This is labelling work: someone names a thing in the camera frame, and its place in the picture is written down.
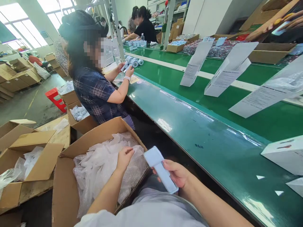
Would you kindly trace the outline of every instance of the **plaid shirt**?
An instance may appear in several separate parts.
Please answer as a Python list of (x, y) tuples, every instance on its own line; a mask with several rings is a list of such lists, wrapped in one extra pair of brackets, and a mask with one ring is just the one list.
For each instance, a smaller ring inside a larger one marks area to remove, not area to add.
[(99, 72), (78, 68), (75, 70), (73, 83), (80, 102), (99, 124), (128, 115), (121, 104), (107, 102), (115, 88)]

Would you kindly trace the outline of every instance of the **red plastic stool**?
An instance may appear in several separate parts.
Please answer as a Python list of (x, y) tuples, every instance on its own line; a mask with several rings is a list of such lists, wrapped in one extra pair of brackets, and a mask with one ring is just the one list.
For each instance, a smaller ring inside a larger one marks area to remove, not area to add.
[(49, 98), (49, 100), (51, 100), (63, 113), (66, 112), (66, 105), (63, 103), (63, 104), (60, 104), (61, 102), (63, 102), (62, 99), (59, 99), (59, 100), (56, 100), (55, 97), (58, 94), (58, 89), (57, 88), (53, 88), (52, 90), (49, 90), (48, 92), (45, 93), (46, 97)]

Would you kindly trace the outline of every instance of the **water bottle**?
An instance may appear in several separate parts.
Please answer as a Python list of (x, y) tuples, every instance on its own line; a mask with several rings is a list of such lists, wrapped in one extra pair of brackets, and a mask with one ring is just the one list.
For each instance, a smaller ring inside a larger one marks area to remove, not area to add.
[(144, 47), (144, 35), (143, 35), (143, 33), (141, 34), (141, 47)]

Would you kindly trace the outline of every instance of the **window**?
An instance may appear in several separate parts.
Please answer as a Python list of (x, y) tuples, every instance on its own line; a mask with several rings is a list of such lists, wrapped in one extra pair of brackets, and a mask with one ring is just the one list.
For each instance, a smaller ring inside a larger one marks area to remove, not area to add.
[(47, 45), (18, 3), (0, 6), (0, 21), (18, 39), (8, 43), (11, 48), (18, 49), (25, 45), (32, 49)]
[(71, 14), (75, 11), (74, 7), (77, 5), (75, 0), (37, 0), (43, 11), (56, 28), (59, 29), (62, 24), (62, 17)]

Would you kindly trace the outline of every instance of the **wristwatch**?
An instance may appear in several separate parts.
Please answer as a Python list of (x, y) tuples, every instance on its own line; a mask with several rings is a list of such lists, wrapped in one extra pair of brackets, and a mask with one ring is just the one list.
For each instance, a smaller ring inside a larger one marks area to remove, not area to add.
[(128, 76), (125, 76), (124, 78), (123, 78), (123, 80), (124, 79), (128, 79), (128, 81), (130, 81), (130, 77), (128, 77)]

